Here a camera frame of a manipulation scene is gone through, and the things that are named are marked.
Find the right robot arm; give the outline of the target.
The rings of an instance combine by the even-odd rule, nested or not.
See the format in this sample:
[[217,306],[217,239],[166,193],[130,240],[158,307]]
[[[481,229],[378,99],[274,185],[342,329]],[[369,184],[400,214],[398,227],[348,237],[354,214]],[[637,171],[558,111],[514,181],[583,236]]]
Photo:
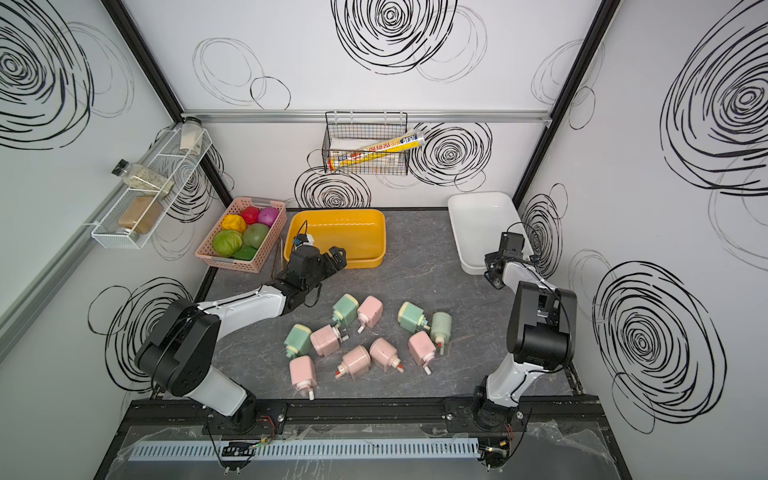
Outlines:
[[496,289],[514,294],[506,332],[507,354],[475,389],[473,421],[484,431],[509,430],[523,419],[523,394],[542,375],[572,362],[578,300],[540,274],[524,256],[525,237],[505,231],[499,248],[485,255],[484,277]]

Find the yellow plastic storage box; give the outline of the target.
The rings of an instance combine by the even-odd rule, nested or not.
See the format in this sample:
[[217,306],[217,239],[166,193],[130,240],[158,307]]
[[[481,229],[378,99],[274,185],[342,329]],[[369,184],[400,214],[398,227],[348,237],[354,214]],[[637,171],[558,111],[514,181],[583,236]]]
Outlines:
[[283,258],[288,261],[294,237],[306,232],[323,253],[330,247],[344,248],[347,269],[379,267],[386,255],[387,234],[384,214],[375,209],[307,210],[291,220]]

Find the white plastic storage box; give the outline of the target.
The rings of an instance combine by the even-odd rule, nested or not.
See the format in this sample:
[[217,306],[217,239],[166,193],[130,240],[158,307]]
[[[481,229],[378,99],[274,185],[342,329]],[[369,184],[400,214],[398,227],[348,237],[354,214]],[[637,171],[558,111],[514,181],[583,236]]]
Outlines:
[[501,234],[510,225],[513,225],[511,232],[525,238],[524,257],[533,254],[518,211],[507,194],[462,193],[451,196],[447,206],[461,268],[466,274],[483,275],[485,255],[499,249]]

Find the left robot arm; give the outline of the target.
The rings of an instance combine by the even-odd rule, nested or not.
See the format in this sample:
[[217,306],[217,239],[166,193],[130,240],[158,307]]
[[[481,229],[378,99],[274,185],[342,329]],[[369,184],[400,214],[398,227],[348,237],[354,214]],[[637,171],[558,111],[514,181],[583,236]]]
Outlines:
[[345,249],[333,246],[323,253],[303,244],[274,279],[251,292],[213,302],[176,300],[142,342],[135,366],[151,384],[206,407],[210,430],[219,424],[226,433],[245,434],[259,419],[255,396],[212,366],[217,343],[250,325],[291,313],[346,267]]

